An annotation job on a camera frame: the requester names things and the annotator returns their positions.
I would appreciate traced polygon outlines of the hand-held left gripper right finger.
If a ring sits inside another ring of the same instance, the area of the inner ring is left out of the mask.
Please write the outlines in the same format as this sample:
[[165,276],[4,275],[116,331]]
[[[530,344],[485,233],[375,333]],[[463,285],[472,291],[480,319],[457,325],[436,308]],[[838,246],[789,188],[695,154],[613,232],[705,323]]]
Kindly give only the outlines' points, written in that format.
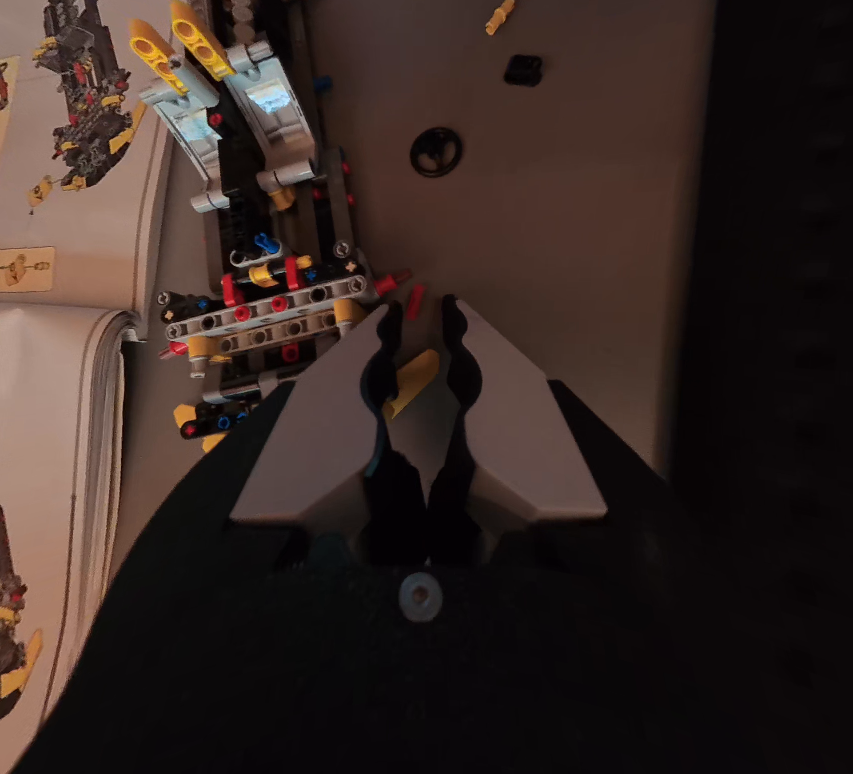
[[465,301],[441,303],[458,403],[428,511],[475,522],[597,520],[604,497],[544,372]]

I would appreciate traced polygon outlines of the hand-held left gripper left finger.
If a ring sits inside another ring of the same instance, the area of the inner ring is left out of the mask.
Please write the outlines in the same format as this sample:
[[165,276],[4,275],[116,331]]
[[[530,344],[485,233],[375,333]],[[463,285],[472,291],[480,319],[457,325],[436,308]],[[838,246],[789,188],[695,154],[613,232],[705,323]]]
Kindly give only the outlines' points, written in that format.
[[402,308],[384,303],[293,385],[230,512],[251,526],[365,527],[364,478],[387,441]]

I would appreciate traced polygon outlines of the lego instruction booklet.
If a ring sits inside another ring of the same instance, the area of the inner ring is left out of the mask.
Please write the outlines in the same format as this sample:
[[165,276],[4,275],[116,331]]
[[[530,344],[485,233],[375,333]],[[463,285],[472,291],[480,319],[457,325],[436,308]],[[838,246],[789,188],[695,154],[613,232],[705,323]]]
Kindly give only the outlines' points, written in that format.
[[2,772],[59,701],[108,587],[124,342],[147,338],[174,140],[131,19],[173,0],[2,0]]

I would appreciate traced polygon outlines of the black lego connector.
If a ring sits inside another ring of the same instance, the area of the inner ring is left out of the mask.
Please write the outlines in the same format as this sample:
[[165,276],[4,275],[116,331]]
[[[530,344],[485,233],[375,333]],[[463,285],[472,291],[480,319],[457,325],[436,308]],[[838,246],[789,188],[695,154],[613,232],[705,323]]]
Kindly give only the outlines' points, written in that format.
[[538,86],[542,81],[543,65],[540,56],[512,55],[507,62],[503,81],[509,86]]

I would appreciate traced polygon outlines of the lego car chassis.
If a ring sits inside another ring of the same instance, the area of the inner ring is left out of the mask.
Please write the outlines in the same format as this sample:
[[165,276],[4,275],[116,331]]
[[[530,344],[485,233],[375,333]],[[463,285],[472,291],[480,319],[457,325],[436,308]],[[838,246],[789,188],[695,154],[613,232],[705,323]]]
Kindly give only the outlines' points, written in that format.
[[162,291],[163,359],[183,355],[205,384],[174,411],[182,438],[204,452],[273,387],[293,382],[369,307],[412,278],[375,276],[357,245],[344,153],[325,138],[305,0],[188,0],[171,5],[187,86],[155,83],[148,99],[193,162],[191,200],[204,228],[204,295]]

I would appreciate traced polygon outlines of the black lego steering wheel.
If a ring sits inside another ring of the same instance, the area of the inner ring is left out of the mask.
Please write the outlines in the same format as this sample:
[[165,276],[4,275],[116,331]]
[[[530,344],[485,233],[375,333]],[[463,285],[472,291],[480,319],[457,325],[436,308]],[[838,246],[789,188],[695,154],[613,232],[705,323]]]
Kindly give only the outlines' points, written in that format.
[[463,154],[463,140],[455,130],[433,127],[415,137],[410,148],[410,164],[422,178],[439,179],[458,167]]

